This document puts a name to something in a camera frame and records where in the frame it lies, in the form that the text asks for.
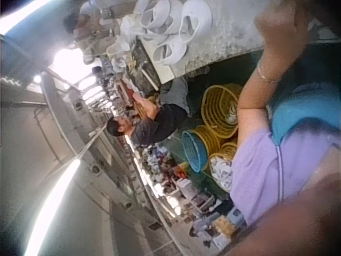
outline table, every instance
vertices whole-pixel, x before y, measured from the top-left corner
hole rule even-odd
[[[176,64],[154,64],[162,84],[208,64],[262,48],[254,18],[269,0],[205,0],[213,14],[209,34],[188,44],[186,55]],[[152,60],[156,43],[142,41]]]

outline white plastic shoe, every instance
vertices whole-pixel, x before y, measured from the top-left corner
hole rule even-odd
[[[183,43],[207,34],[212,25],[212,13],[204,0],[188,0],[182,9],[179,36]]]
[[[181,42],[178,36],[172,36],[158,46],[153,53],[154,63],[173,65],[185,55],[187,44]]]
[[[170,13],[163,26],[166,27],[164,34],[177,34],[180,29],[183,4],[179,0],[169,0]]]
[[[146,42],[155,41],[160,44],[168,38],[168,35],[155,33],[154,30],[147,29],[146,34],[142,36],[142,39]]]
[[[141,26],[149,29],[161,27],[167,20],[170,10],[169,0],[151,3],[141,16]]]

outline merchandise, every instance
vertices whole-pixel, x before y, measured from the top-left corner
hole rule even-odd
[[[219,156],[210,159],[212,167],[212,177],[225,190],[232,189],[232,168],[231,162]]]

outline man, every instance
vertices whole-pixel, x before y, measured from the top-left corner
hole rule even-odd
[[[144,109],[145,118],[136,125],[123,117],[109,119],[107,130],[113,136],[127,135],[135,145],[150,145],[165,140],[179,128],[189,113],[187,82],[173,80],[170,90],[160,95],[161,107],[134,93],[133,98]]]
[[[74,34],[77,38],[100,30],[100,17],[100,10],[89,0],[80,7],[79,14],[72,13],[67,16],[63,25],[68,33]]]

